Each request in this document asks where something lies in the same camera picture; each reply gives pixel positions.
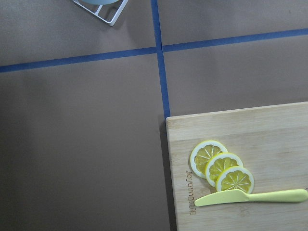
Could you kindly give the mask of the far lemon slice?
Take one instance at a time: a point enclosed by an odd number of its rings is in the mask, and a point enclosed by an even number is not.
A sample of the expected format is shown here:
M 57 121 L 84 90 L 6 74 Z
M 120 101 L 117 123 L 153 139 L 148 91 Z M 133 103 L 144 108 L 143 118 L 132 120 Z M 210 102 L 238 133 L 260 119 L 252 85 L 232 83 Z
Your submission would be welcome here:
M 209 160 L 217 154 L 227 151 L 227 148 L 218 141 L 203 141 L 193 148 L 189 157 L 190 167 L 197 176 L 206 179 L 205 167 Z

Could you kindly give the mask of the lemon slice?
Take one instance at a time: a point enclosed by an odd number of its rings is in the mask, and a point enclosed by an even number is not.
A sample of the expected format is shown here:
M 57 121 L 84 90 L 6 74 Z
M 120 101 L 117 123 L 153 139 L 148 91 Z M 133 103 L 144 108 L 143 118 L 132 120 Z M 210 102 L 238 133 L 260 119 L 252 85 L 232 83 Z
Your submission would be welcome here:
M 240 166 L 229 167 L 222 171 L 216 181 L 216 191 L 241 190 L 245 193 L 252 193 L 255 186 L 255 179 L 252 173 Z
M 208 183 L 215 187 L 216 181 L 221 173 L 227 168 L 239 166 L 243 167 L 242 160 L 233 153 L 222 152 L 213 156 L 206 164 L 204 174 Z
M 193 148 L 189 157 L 190 167 L 197 176 L 206 179 L 205 167 L 209 160 L 217 154 L 227 151 L 227 148 L 218 141 L 203 141 Z

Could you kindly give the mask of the middle lemon slice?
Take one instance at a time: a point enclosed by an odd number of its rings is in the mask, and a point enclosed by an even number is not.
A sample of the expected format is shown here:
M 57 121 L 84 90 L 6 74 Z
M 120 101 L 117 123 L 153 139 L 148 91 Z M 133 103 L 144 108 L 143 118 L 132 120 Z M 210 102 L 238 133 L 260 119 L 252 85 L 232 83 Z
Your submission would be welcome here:
M 208 183 L 215 187 L 216 181 L 221 173 L 227 168 L 239 166 L 243 167 L 242 160 L 233 153 L 222 152 L 213 156 L 206 164 L 204 174 Z

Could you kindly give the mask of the near lemon slice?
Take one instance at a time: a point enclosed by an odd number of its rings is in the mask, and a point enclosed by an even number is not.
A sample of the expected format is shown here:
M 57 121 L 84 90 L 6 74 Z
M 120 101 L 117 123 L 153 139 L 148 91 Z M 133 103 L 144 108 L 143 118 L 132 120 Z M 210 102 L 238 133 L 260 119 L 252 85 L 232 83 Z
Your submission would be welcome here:
M 245 193 L 252 193 L 255 186 L 255 179 L 252 173 L 240 166 L 229 167 L 222 171 L 216 181 L 216 191 L 241 190 Z

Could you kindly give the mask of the bamboo cutting board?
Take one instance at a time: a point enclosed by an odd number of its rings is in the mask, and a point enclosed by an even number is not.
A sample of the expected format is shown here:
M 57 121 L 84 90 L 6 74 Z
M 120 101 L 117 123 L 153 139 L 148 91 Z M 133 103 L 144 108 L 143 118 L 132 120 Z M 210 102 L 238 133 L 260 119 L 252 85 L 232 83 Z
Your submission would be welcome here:
M 216 140 L 255 178 L 254 193 L 308 186 L 308 104 L 291 103 L 169 117 L 167 137 L 179 231 L 305 231 L 308 204 L 194 206 L 215 191 L 189 164 L 193 148 Z

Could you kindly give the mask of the light blue cup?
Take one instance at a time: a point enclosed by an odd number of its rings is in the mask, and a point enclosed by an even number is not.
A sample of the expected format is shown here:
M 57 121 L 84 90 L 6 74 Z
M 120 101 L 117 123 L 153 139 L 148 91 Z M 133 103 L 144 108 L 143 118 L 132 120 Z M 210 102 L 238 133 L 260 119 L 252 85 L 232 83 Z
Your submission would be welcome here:
M 118 0 L 82 0 L 82 1 L 93 5 L 108 5 L 115 3 Z

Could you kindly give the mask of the yellow plastic knife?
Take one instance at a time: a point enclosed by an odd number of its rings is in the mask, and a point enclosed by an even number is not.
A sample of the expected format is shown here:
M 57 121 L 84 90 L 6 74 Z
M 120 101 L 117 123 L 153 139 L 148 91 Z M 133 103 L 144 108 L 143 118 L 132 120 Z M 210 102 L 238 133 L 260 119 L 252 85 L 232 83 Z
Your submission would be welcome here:
M 217 205 L 241 202 L 282 202 L 300 203 L 308 199 L 308 191 L 305 189 L 294 189 L 267 193 L 248 194 L 241 190 L 227 190 L 215 192 L 195 200 L 195 206 Z

